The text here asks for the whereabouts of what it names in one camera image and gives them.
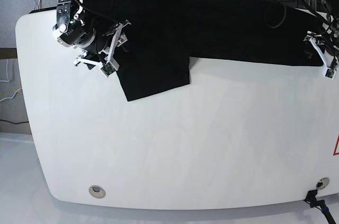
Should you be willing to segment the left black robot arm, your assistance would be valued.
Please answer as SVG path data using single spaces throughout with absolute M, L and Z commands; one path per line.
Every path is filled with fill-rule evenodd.
M 325 17 L 304 0 L 299 2 L 322 23 L 319 30 L 307 33 L 305 41 L 309 42 L 320 56 L 324 76 L 333 79 L 338 69 L 338 0 L 315 0 L 326 11 Z

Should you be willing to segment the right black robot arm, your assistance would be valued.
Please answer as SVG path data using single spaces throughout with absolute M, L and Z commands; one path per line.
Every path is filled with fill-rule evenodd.
M 57 0 L 53 36 L 62 46 L 80 50 L 75 66 L 83 63 L 88 69 L 97 67 L 105 76 L 110 76 L 119 70 L 114 52 L 127 42 L 123 29 L 130 22 L 118 22 L 90 8 L 87 1 Z M 110 0 L 109 8 L 113 5 L 114 0 Z

